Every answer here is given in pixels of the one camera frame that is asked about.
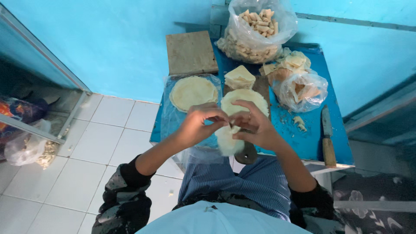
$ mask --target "white tile floor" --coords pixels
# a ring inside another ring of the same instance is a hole
[[[116,167],[151,147],[158,107],[93,94],[46,170],[37,164],[0,164],[0,234],[91,233],[104,186]],[[243,168],[233,158],[230,164],[237,173]],[[171,159],[159,168],[146,192],[152,200],[149,222],[177,204],[182,179]]]

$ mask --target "plastic sheet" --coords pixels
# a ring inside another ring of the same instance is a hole
[[[328,81],[312,73],[293,74],[282,82],[274,80],[272,85],[279,103],[294,112],[318,108],[328,95],[327,88]]]
[[[264,37],[254,31],[238,15],[246,10],[260,13],[262,9],[274,11],[272,19],[279,25],[279,33]],[[273,60],[280,52],[282,44],[297,32],[297,17],[287,0],[233,0],[228,7],[230,19],[225,34],[217,41],[217,46],[228,57],[246,63],[260,64]],[[240,48],[249,48],[250,53]]]
[[[165,89],[163,92],[162,117],[161,117],[161,140],[164,140],[170,134],[174,133],[186,118],[186,113],[180,112],[169,99],[169,94],[180,79],[193,75],[172,75],[165,80]],[[212,74],[197,75],[211,81],[218,91],[217,105],[220,107],[222,99],[221,80]],[[223,163],[223,158],[218,150],[217,138],[212,134],[207,139],[201,141],[196,146],[183,150],[173,156],[177,164],[182,164],[184,168],[188,163]]]
[[[33,126],[44,132],[49,132],[51,122],[41,119]],[[45,151],[47,139],[37,135],[23,132],[6,143],[4,155],[11,165],[22,166],[34,163]]]

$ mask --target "wooden knife handle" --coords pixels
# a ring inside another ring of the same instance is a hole
[[[324,153],[325,165],[331,167],[337,167],[337,161],[335,160],[334,145],[330,138],[322,139],[322,151]]]

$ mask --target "black sleeve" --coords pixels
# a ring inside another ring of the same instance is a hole
[[[290,192],[292,193],[291,200],[296,206],[296,209],[290,210],[290,220],[293,224],[302,228],[306,227],[302,208],[316,208],[317,212],[314,216],[334,219],[334,200],[329,192],[319,185],[318,181],[316,181],[316,187],[310,192],[296,192],[292,189],[290,189]]]
[[[104,204],[92,227],[93,234],[135,233],[149,221],[152,202],[145,191],[154,174],[140,174],[135,166],[137,157],[128,164],[119,165],[107,182]]]

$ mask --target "wooden board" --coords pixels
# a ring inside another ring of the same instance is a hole
[[[166,35],[169,75],[217,73],[208,31]]]
[[[224,96],[233,91],[228,85],[224,85]],[[269,108],[269,120],[272,120],[272,113],[270,111],[270,96],[269,96],[269,82],[266,77],[256,75],[256,82],[253,85],[253,91],[260,93],[267,101],[267,107]]]
[[[233,91],[233,89],[231,89],[228,85],[224,85],[224,96],[231,91]],[[270,111],[269,82],[267,78],[262,76],[256,76],[256,81],[253,85],[253,91],[260,93],[267,101],[267,107],[269,109],[269,119],[271,120],[272,113]],[[256,162],[258,155],[255,146],[250,142],[244,141],[243,152],[235,154],[234,157],[237,162],[249,165]]]

